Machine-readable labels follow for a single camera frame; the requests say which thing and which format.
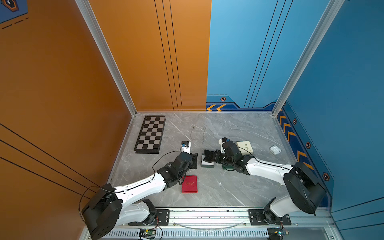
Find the green jewelry box base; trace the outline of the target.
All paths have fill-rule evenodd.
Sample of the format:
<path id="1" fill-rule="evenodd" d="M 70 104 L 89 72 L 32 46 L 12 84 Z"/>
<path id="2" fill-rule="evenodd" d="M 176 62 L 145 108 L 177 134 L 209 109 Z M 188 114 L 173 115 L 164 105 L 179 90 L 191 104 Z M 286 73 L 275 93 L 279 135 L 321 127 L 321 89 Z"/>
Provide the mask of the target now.
<path id="1" fill-rule="evenodd" d="M 214 162 L 207 162 L 204 155 L 202 155 L 201 167 L 202 168 L 214 168 Z"/>

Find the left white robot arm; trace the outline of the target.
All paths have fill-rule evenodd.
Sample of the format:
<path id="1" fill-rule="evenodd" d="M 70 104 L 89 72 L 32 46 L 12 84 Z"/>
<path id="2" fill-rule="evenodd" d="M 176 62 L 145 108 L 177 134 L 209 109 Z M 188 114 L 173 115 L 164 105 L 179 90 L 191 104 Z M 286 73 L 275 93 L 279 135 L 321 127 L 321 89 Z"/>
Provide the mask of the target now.
<path id="1" fill-rule="evenodd" d="M 197 166 L 198 154 L 180 152 L 173 162 L 145 179 L 126 186 L 102 186 L 81 211 L 91 239 L 99 240 L 124 224 L 152 224 L 157 209 L 147 197 L 181 183 Z"/>

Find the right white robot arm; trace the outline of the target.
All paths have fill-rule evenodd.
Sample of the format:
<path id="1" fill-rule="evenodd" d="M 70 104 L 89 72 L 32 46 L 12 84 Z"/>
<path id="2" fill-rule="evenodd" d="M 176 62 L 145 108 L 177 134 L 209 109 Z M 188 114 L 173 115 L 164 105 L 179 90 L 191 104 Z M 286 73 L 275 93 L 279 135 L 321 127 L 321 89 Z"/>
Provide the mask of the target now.
<path id="1" fill-rule="evenodd" d="M 315 216 L 317 208 L 327 195 L 319 178 L 300 162 L 281 165 L 263 162 L 252 155 L 242 155 L 241 152 L 222 153 L 219 150 L 205 150 L 204 160 L 231 166 L 238 173 L 263 177 L 286 187 L 286 196 L 272 198 L 262 212 L 254 215 L 254 219 L 264 225 L 280 224 L 284 217 L 293 212 L 301 211 Z"/>

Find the red booklet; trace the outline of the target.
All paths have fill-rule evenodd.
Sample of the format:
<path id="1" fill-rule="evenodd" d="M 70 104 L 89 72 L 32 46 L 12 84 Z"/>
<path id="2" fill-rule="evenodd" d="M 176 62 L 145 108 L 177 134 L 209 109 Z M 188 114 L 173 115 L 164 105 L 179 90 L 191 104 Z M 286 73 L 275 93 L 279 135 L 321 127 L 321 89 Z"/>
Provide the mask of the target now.
<path id="1" fill-rule="evenodd" d="M 194 194 L 198 192 L 197 176 L 186 176 L 182 184 L 183 194 Z"/>

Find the green booklet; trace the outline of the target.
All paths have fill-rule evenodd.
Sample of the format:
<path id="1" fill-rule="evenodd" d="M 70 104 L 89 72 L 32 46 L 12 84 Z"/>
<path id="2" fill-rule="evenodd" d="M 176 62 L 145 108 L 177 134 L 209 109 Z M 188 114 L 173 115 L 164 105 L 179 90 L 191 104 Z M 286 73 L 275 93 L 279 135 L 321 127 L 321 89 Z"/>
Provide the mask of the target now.
<path id="1" fill-rule="evenodd" d="M 230 171 L 230 172 L 236 171 L 234 166 L 231 166 L 231 165 L 222 165 L 222 168 L 223 168 L 223 170 Z"/>

